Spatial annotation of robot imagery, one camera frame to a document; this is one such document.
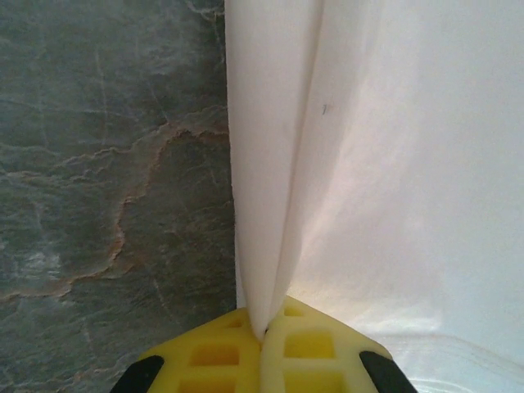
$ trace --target white cloth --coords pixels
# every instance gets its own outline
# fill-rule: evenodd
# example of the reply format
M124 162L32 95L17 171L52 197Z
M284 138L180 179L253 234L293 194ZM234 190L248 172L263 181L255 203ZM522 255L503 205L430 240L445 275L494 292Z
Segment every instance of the white cloth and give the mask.
M524 2L226 1L237 261L419 391L524 391Z

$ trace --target green stone surface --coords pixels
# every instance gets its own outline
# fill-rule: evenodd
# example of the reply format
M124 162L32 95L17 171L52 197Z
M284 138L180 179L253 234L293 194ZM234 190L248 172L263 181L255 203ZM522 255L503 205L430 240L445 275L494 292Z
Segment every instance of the green stone surface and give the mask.
M221 1L0 2L0 391L109 391L235 306Z

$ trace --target white plastic sheet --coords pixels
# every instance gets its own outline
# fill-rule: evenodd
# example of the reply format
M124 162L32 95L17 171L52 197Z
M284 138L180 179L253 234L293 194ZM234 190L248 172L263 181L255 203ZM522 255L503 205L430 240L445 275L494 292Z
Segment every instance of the white plastic sheet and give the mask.
M226 1L260 337L289 293L419 391L524 390L523 20L519 1Z

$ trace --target black plastic part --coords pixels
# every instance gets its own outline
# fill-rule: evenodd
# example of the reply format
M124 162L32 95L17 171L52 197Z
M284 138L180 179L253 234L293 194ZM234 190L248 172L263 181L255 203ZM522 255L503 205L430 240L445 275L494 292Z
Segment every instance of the black plastic part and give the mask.
M359 356L378 393L417 393L393 360L368 350Z
M164 360L157 355L131 364L110 393L147 393L163 365Z

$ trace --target yellow plastic object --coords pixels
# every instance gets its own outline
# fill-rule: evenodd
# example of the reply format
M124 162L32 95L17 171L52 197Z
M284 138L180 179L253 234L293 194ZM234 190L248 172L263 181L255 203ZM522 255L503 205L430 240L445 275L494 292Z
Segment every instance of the yellow plastic object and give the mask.
M262 347L238 309L143 354L111 393L416 393L381 345L290 297Z
M286 298L260 354L260 393L377 393L359 358L380 344L308 305Z
M164 344L164 365L147 393L254 393L259 390L260 343L246 309L237 309Z

